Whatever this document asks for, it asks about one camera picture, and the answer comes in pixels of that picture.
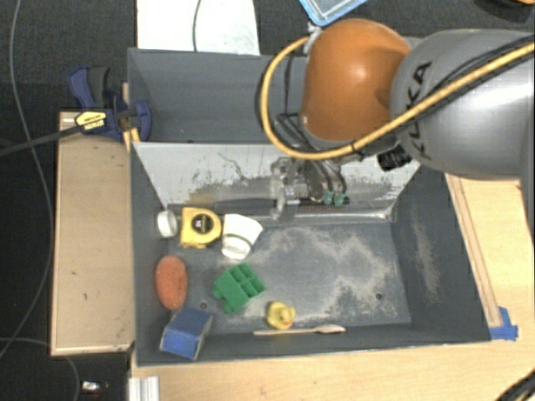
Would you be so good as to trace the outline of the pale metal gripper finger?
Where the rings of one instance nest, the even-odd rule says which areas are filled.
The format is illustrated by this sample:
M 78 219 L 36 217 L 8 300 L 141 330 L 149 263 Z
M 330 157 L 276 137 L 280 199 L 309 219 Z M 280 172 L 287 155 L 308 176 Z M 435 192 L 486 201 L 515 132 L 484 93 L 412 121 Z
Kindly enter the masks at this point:
M 271 183 L 273 187 L 284 187 L 288 183 L 288 174 L 293 160 L 278 158 L 271 164 Z
M 296 189 L 292 186 L 282 187 L 276 195 L 273 219 L 275 221 L 291 221 L 299 206 L 299 198 Z

